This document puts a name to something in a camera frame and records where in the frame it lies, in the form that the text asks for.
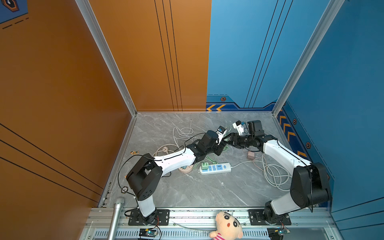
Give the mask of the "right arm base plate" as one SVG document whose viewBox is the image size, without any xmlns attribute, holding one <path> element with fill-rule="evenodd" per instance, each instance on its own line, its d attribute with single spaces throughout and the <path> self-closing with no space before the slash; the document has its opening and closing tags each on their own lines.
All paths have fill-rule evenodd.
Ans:
<svg viewBox="0 0 384 240">
<path fill-rule="evenodd" d="M 292 224 L 288 214 L 276 215 L 274 212 L 265 209 L 250 209 L 248 214 L 252 226 L 280 226 L 281 224 L 290 226 Z"/>
</svg>

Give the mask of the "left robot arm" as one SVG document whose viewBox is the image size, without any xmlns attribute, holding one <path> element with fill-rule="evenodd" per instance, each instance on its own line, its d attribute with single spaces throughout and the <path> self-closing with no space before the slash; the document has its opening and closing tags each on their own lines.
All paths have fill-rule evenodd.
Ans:
<svg viewBox="0 0 384 240">
<path fill-rule="evenodd" d="M 152 195 L 164 175 L 181 167 L 199 163 L 208 154 L 214 153 L 219 156 L 226 145 L 222 142 L 226 133 L 227 130 L 220 126 L 215 132 L 207 131 L 201 139 L 172 154 L 159 157 L 142 155 L 126 175 L 129 187 L 136 196 L 141 216 L 148 218 L 155 215 L 156 207 Z"/>
</svg>

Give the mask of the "green charger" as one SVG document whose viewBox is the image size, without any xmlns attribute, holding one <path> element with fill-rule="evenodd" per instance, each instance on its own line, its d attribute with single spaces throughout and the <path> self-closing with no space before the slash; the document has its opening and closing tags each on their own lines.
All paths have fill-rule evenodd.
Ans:
<svg viewBox="0 0 384 240">
<path fill-rule="evenodd" d="M 210 166 L 209 163 L 203 162 L 201 164 L 202 171 L 207 171 L 209 169 L 209 166 Z"/>
</svg>

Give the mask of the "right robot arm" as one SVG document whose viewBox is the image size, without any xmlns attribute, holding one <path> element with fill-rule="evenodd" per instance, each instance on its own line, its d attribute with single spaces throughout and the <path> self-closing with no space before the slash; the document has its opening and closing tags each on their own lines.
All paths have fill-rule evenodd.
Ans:
<svg viewBox="0 0 384 240">
<path fill-rule="evenodd" d="M 332 191 L 326 167 L 303 159 L 279 140 L 266 135 L 261 121 L 248 122 L 248 134 L 230 133 L 223 138 L 228 145 L 238 149 L 255 147 L 275 159 L 291 175 L 291 187 L 284 196 L 265 204 L 264 219 L 273 225 L 283 221 L 288 213 L 332 200 Z"/>
</svg>

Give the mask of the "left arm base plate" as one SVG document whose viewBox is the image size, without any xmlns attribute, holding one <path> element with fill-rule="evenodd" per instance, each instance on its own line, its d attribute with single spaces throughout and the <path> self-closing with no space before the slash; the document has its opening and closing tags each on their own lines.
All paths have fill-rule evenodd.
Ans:
<svg viewBox="0 0 384 240">
<path fill-rule="evenodd" d="M 129 226 L 168 226 L 170 220 L 169 209 L 155 210 L 147 217 L 143 217 L 139 209 L 133 209 L 128 216 Z"/>
</svg>

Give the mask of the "pink charger block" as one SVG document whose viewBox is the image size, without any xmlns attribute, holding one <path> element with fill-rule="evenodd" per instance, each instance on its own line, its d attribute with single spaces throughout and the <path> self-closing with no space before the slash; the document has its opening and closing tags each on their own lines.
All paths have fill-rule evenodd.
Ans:
<svg viewBox="0 0 384 240">
<path fill-rule="evenodd" d="M 255 153 L 254 152 L 248 152 L 247 153 L 247 159 L 254 160 L 255 159 Z"/>
</svg>

